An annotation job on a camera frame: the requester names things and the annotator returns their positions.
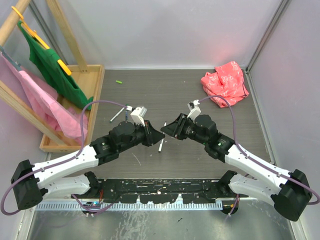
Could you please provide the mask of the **white pen with black end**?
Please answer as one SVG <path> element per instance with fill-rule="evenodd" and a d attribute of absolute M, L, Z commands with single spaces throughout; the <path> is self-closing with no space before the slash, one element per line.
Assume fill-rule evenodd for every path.
<path fill-rule="evenodd" d="M 164 138 L 161 140 L 159 148 L 158 148 L 158 153 L 162 152 L 162 148 L 163 148 L 163 143 L 164 143 Z"/>

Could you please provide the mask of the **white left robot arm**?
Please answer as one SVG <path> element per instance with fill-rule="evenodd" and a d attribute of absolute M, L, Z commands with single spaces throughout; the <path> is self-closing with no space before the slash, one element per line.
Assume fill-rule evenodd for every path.
<path fill-rule="evenodd" d="M 23 160 L 11 178 L 17 208 L 21 211 L 39 204 L 49 193 L 46 185 L 55 180 L 116 160 L 120 153 L 139 144 L 151 147 L 164 137 L 149 120 L 144 124 L 123 121 L 80 151 L 47 162 L 32 164 L 28 159 Z"/>

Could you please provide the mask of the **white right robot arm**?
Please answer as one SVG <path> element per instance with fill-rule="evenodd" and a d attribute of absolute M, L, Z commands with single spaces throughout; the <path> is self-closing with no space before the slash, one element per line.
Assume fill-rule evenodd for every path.
<path fill-rule="evenodd" d="M 213 159 L 253 177 L 247 179 L 239 173 L 227 171 L 219 180 L 219 191 L 225 197 L 235 193 L 256 198 L 273 206 L 284 218 L 296 222 L 313 196 L 302 171 L 282 169 L 236 145 L 232 138 L 217 130 L 209 115 L 199 115 L 191 120 L 182 113 L 161 131 L 177 140 L 191 139 L 203 144 Z"/>

